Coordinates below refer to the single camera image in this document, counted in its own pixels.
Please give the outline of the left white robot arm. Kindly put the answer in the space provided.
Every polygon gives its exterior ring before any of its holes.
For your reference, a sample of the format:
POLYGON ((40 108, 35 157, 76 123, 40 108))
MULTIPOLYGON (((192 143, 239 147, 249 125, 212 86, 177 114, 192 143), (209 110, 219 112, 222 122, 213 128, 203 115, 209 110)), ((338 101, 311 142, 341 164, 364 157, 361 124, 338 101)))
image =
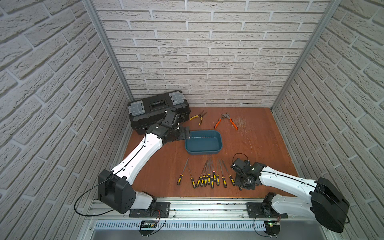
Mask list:
POLYGON ((156 198, 133 189, 139 172, 165 144, 190 138, 188 127, 166 127, 154 124, 146 131, 137 147, 112 170, 98 176, 98 199, 120 214, 129 210, 152 210, 156 198))

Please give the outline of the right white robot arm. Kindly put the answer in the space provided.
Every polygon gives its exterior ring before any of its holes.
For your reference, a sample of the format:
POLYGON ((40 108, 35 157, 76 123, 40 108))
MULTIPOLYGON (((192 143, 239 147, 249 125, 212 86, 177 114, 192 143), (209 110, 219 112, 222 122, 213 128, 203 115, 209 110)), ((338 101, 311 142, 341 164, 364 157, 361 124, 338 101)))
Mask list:
POLYGON ((261 203, 248 203, 250 218, 282 219, 289 215, 315 219, 323 227, 342 233, 350 223, 349 202, 342 193, 325 178, 309 180, 279 172, 265 164, 236 159, 231 168, 236 173, 233 183, 240 190, 255 190, 267 186, 289 193, 282 196, 268 193, 261 203))

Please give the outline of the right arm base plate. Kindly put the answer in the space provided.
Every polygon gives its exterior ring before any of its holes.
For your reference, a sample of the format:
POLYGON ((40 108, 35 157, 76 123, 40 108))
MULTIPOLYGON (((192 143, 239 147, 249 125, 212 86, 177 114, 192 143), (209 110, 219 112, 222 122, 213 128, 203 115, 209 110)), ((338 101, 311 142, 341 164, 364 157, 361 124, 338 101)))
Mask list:
POLYGON ((264 203, 246 203, 247 212, 250 219, 287 219, 288 214, 279 214, 270 205, 264 203))

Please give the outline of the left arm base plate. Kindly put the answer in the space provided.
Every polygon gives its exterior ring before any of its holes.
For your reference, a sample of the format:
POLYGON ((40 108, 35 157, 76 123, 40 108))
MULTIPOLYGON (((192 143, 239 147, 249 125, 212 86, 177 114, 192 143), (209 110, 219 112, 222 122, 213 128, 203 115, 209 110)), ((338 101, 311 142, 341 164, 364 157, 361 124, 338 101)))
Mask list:
POLYGON ((167 218, 170 212, 170 202, 156 202, 148 210, 131 209, 130 218, 167 218))

